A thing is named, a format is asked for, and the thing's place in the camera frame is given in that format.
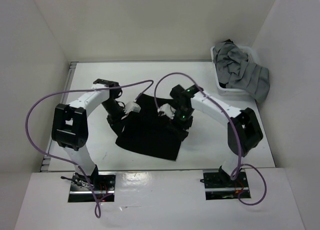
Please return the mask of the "black skirt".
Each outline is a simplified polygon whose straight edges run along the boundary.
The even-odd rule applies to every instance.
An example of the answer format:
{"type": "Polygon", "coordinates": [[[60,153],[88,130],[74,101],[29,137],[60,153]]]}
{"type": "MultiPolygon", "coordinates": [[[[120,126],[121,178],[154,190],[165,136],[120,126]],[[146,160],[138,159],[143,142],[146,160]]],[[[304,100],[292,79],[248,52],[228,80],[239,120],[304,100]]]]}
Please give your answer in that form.
{"type": "Polygon", "coordinates": [[[140,112],[125,118],[115,144],[134,153],[175,161],[188,132],[167,116],[159,116],[152,96],[142,94],[136,103],[140,112]]]}

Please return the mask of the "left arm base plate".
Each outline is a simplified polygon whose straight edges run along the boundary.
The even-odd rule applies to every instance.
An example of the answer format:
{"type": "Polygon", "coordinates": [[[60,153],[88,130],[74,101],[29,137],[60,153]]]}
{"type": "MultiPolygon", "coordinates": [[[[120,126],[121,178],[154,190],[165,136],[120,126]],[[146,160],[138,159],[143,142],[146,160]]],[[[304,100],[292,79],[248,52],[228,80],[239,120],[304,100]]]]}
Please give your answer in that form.
{"type": "MultiPolygon", "coordinates": [[[[94,202],[90,186],[85,179],[80,179],[75,173],[71,178],[61,176],[62,180],[69,181],[69,203],[94,202]]],[[[102,202],[113,202],[115,199],[115,172],[99,172],[96,181],[91,186],[96,198],[102,202]]]]}

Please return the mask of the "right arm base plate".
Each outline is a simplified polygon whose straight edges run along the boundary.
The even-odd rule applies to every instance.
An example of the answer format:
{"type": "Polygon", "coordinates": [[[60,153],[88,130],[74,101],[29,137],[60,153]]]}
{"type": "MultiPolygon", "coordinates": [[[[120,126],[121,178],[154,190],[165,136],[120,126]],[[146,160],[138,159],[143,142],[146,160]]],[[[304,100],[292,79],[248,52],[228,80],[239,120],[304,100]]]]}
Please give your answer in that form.
{"type": "Polygon", "coordinates": [[[250,199],[251,194],[245,171],[241,171],[236,180],[221,169],[203,171],[200,182],[204,185],[206,200],[250,199]]]}

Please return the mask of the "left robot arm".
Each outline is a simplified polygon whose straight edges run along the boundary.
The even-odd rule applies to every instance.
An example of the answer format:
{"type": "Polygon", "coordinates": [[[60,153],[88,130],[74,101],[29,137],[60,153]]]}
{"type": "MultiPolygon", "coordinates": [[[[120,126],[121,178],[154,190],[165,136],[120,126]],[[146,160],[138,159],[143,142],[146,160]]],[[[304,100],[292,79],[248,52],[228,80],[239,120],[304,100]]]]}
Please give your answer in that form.
{"type": "Polygon", "coordinates": [[[99,171],[92,161],[86,142],[89,137],[88,116],[100,105],[107,111],[107,122],[119,135],[125,126],[125,108],[116,101],[122,95],[118,82],[97,79],[87,92],[69,104],[58,104],[54,111],[51,137],[76,163],[75,171],[88,190],[98,187],[99,171]]]}

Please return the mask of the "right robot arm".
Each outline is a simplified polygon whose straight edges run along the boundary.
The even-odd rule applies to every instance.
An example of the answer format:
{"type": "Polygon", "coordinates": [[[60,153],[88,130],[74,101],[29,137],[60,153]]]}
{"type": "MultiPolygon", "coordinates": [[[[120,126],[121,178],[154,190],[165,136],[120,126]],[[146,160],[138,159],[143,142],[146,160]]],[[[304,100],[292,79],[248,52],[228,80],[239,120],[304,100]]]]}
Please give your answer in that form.
{"type": "Polygon", "coordinates": [[[175,111],[170,116],[174,123],[190,127],[192,114],[197,110],[226,127],[231,155],[220,167],[219,182],[225,187],[231,186],[240,173],[242,159],[263,139],[255,112],[251,108],[230,106],[196,85],[188,89],[177,85],[170,96],[174,100],[175,111]]]}

